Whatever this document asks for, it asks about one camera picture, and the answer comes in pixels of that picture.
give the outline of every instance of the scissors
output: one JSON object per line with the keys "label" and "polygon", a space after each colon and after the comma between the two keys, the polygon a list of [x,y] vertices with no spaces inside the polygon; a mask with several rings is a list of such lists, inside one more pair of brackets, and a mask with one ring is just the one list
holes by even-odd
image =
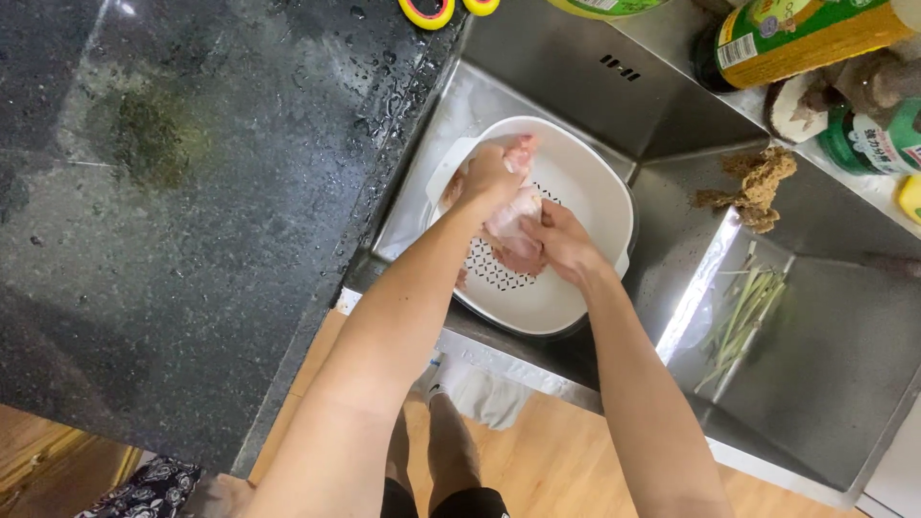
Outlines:
{"label": "scissors", "polygon": [[[451,15],[454,14],[454,0],[443,1],[444,4],[441,5],[441,9],[436,14],[424,15],[413,4],[413,0],[398,0],[406,17],[426,30],[441,29],[451,20]],[[474,15],[484,17],[495,11],[495,8],[499,6],[499,0],[463,0],[463,4]]]}

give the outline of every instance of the black and white patterned cloth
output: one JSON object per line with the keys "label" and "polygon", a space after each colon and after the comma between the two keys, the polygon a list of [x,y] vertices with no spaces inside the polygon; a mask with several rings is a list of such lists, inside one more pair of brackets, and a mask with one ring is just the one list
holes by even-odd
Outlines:
{"label": "black and white patterned cloth", "polygon": [[201,476],[197,465],[159,455],[74,518],[175,518]]}

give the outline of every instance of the dark granite countertop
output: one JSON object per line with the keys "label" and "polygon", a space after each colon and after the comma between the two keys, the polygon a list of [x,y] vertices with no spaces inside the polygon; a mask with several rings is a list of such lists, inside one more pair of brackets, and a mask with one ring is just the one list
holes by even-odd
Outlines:
{"label": "dark granite countertop", "polygon": [[0,6],[0,403],[246,476],[465,16]]}

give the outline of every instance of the stainless steel sink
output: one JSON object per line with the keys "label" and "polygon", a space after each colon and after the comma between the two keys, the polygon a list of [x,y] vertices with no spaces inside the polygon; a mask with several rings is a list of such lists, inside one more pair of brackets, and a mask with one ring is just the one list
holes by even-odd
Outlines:
{"label": "stainless steel sink", "polygon": [[[633,190],[639,228],[624,285],[717,459],[748,462],[773,481],[798,477],[796,489],[814,498],[853,504],[917,394],[921,281],[891,258],[921,258],[921,241],[806,160],[778,191],[783,219],[764,236],[740,229],[731,210],[691,208],[696,189],[732,187],[722,155],[758,151],[768,136],[606,24],[543,0],[505,0],[466,37],[401,191],[346,288],[364,292],[425,230],[425,186],[456,138],[512,115],[557,122]],[[708,366],[693,330],[708,292],[729,278],[717,272],[738,269],[752,241],[763,262],[788,271],[788,290],[746,360],[695,394]],[[587,322],[541,340],[455,301],[437,348],[601,412]]]}

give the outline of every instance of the person's left hand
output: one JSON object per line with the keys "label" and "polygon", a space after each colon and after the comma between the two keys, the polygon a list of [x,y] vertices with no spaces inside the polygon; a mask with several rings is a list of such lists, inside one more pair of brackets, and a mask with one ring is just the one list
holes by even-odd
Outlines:
{"label": "person's left hand", "polygon": [[524,178],[508,170],[505,154],[506,150],[496,144],[480,146],[467,168],[463,192],[455,206],[476,206],[486,220],[511,203]]}

